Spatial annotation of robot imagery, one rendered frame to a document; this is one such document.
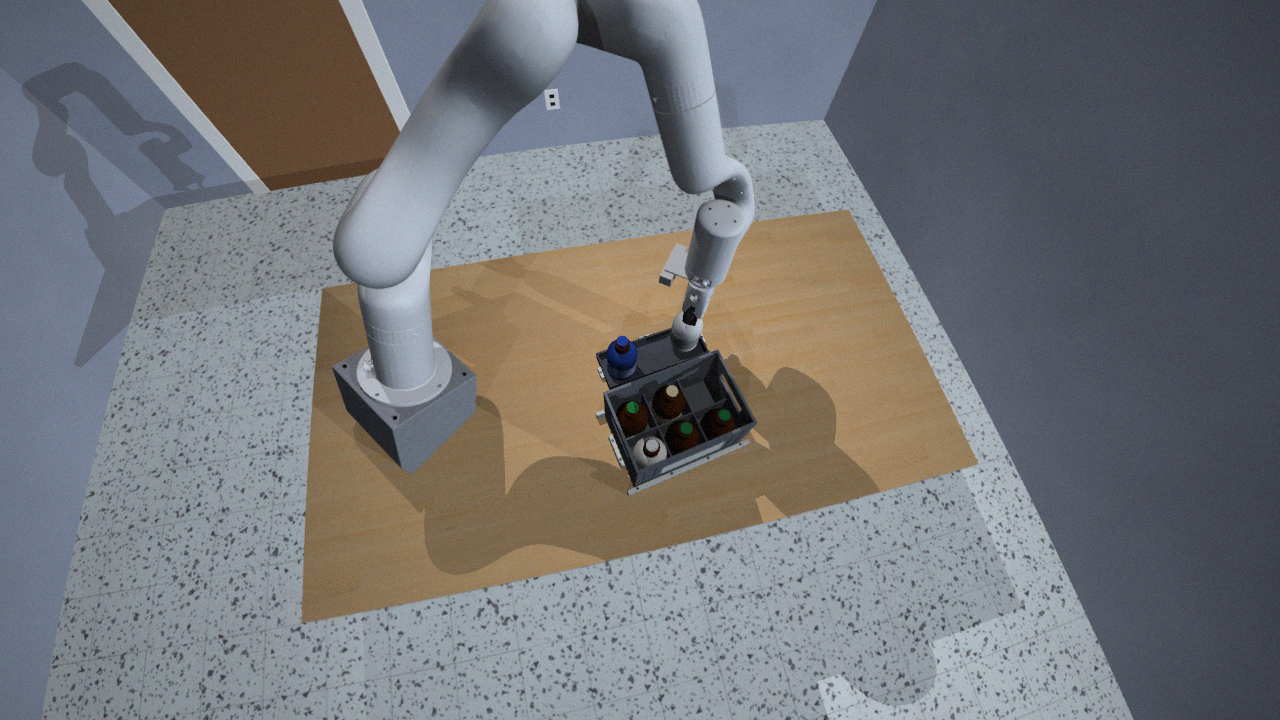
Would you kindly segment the white bottle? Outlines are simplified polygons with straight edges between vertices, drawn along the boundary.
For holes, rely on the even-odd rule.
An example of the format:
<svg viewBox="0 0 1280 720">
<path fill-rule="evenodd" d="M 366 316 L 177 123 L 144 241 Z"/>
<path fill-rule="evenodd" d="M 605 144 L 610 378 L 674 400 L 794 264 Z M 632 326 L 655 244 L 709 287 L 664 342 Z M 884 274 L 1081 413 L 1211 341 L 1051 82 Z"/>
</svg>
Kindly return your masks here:
<svg viewBox="0 0 1280 720">
<path fill-rule="evenodd" d="M 635 462 L 637 462 L 639 469 L 646 468 L 654 462 L 659 462 L 666 457 L 667 457 L 666 445 L 654 436 L 643 437 L 634 446 L 634 459 Z"/>
<path fill-rule="evenodd" d="M 698 319 L 696 325 L 687 325 L 684 322 L 684 311 L 676 314 L 671 332 L 669 343 L 681 352 L 689 352 L 696 347 L 703 329 L 703 320 Z"/>
</svg>

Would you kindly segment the blue bottle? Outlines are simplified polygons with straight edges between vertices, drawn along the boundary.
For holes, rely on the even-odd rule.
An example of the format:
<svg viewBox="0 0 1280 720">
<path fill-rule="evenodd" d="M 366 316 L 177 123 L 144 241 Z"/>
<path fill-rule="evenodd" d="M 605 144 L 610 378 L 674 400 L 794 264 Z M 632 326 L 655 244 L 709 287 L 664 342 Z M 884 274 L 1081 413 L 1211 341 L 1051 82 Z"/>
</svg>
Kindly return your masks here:
<svg viewBox="0 0 1280 720">
<path fill-rule="evenodd" d="M 607 370 L 616 380 L 627 380 L 636 372 L 637 348 L 626 337 L 620 336 L 607 348 Z"/>
</svg>

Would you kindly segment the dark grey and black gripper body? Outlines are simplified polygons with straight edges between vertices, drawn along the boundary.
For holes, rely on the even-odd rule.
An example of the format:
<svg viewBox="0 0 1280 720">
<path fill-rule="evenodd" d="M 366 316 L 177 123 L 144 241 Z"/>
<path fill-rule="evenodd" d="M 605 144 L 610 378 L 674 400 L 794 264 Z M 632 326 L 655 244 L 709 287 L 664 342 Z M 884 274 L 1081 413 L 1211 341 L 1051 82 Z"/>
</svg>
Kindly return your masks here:
<svg viewBox="0 0 1280 720">
<path fill-rule="evenodd" d="M 689 307 L 692 306 L 695 307 L 695 316 L 698 319 L 701 319 L 707 313 L 707 307 L 710 302 L 710 299 L 707 300 L 707 297 L 712 297 L 710 293 L 713 293 L 714 290 L 716 287 L 707 286 L 705 288 L 703 288 L 700 283 L 689 281 L 689 287 L 686 290 L 684 299 L 682 311 L 686 313 Z"/>
</svg>

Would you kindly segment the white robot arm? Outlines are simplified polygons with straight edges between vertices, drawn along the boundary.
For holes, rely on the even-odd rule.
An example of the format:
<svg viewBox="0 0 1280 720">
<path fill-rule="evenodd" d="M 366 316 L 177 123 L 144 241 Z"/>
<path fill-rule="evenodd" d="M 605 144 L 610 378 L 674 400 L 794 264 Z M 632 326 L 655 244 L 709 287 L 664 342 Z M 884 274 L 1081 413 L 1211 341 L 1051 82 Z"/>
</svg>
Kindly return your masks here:
<svg viewBox="0 0 1280 720">
<path fill-rule="evenodd" d="M 724 281 L 755 202 L 746 167 L 724 154 L 698 0 L 486 0 L 334 234 L 369 340 L 358 386 L 378 404 L 410 407 L 448 386 L 451 356 L 433 341 L 433 234 L 492 138 L 550 85 L 575 44 L 639 63 L 675 183 L 713 190 L 689 252 L 675 243 L 659 283 Z"/>
</svg>

